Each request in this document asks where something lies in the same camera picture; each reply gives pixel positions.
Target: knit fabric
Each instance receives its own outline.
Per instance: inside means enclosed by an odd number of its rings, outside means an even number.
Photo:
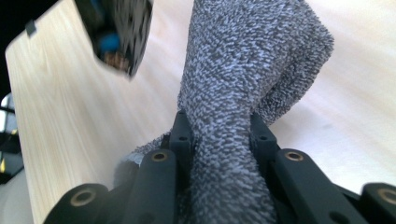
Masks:
[[[329,59],[332,44],[304,1],[194,1],[177,104],[196,142],[180,223],[276,222],[249,151],[249,117],[257,112],[270,125],[290,110]],[[161,140],[129,157],[157,149]],[[116,171],[117,184],[123,173]]]

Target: screw hole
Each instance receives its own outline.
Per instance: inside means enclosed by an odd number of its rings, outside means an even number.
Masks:
[[[379,189],[378,194],[382,200],[396,205],[396,191],[392,189]]]
[[[151,159],[153,161],[166,161],[166,159],[168,159],[168,156],[163,152],[157,152],[152,155]]]
[[[96,191],[91,188],[82,189],[73,195],[70,203],[75,207],[80,207],[92,202],[96,197]]]
[[[330,218],[337,224],[348,224],[349,220],[346,216],[337,212],[330,212]]]
[[[304,159],[304,156],[297,152],[288,152],[285,156],[291,161],[302,161]]]

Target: blue component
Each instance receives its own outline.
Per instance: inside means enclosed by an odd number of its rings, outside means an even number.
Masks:
[[[117,51],[120,47],[120,38],[116,33],[105,35],[99,40],[101,54],[107,51]]]

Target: wooden table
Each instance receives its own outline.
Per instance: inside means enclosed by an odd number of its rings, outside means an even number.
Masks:
[[[271,129],[307,152],[336,184],[396,185],[396,3],[313,1],[335,51],[305,98]],[[93,57],[73,0],[22,33],[6,55],[35,223],[69,189],[111,188],[122,156],[172,126],[192,1],[156,0],[136,77]]]

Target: brass insert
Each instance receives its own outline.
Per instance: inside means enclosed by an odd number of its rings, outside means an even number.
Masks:
[[[304,159],[304,156],[298,152],[287,152],[285,156],[291,161],[302,161]]]

